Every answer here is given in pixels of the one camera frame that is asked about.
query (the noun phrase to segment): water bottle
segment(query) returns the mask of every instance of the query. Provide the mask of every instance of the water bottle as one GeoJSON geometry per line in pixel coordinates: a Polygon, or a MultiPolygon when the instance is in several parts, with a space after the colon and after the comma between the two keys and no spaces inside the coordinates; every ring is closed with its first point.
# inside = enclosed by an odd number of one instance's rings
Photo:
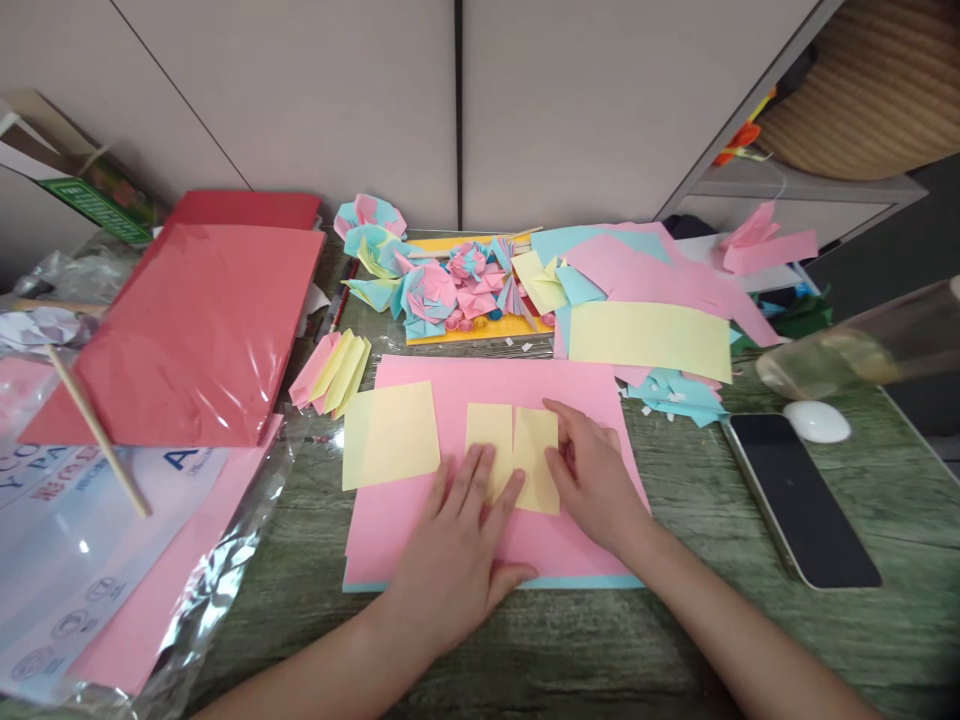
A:
{"type": "Polygon", "coordinates": [[[960,275],[891,300],[757,360],[771,390],[819,400],[960,368],[960,275]]]}

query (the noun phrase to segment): cardboard box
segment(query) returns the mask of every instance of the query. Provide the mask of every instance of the cardboard box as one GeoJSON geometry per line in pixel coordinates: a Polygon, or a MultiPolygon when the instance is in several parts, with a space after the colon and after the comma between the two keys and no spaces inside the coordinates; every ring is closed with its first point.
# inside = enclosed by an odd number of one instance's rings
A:
{"type": "Polygon", "coordinates": [[[4,94],[0,165],[46,188],[131,245],[153,240],[167,207],[97,148],[36,90],[4,94]]]}

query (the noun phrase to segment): phone screen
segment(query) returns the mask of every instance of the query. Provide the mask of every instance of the phone screen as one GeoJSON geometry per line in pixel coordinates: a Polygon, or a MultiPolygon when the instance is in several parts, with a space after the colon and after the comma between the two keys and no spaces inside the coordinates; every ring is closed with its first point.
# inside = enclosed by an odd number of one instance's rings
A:
{"type": "Polygon", "coordinates": [[[879,587],[879,571],[790,421],[733,415],[730,426],[804,579],[820,589],[879,587]]]}

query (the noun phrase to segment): table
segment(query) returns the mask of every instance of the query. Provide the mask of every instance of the table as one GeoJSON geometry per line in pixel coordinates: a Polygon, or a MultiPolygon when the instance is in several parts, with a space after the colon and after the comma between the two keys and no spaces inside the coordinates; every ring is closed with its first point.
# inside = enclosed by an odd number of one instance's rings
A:
{"type": "MultiPolygon", "coordinates": [[[[427,236],[411,233],[413,237],[427,236]]],[[[336,290],[345,262],[331,237],[318,283],[336,290]]],[[[341,324],[373,342],[361,389],[373,387],[383,353],[550,357],[502,340],[407,348],[389,312],[356,299],[341,324]]],[[[298,341],[284,387],[313,343],[298,341]]],[[[784,401],[753,369],[724,390],[731,412],[778,411],[784,401]]],[[[729,447],[716,425],[623,409],[656,518],[714,570],[889,717],[930,717],[957,689],[960,658],[960,486],[888,397],[861,389],[831,401],[853,437],[810,451],[883,575],[879,590],[817,592],[778,559],[729,447]]],[[[188,712],[291,655],[359,612],[370,595],[343,595],[347,529],[355,493],[340,491],[342,421],[306,423],[303,444],[239,596],[217,633],[188,712]]],[[[437,662],[392,717],[717,717],[722,686],[672,616],[646,590],[516,592],[460,648],[437,662]]],[[[7,701],[0,718],[34,717],[7,701]]],[[[66,717],[50,713],[49,717],[66,717]]]]}

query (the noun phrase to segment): hand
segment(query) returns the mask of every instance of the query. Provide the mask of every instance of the hand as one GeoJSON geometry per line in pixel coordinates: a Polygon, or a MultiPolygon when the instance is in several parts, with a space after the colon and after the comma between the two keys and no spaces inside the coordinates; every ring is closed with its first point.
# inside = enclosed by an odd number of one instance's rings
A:
{"type": "Polygon", "coordinates": [[[620,437],[569,405],[547,398],[543,405],[560,416],[560,450],[546,452],[560,501],[587,537],[623,561],[653,519],[627,474],[620,437]]]}
{"type": "Polygon", "coordinates": [[[473,445],[444,500],[452,469],[444,458],[389,589],[381,600],[394,622],[409,627],[432,659],[449,652],[537,571],[509,564],[493,569],[494,553],[523,487],[515,470],[486,521],[480,510],[496,449],[473,445]]]}

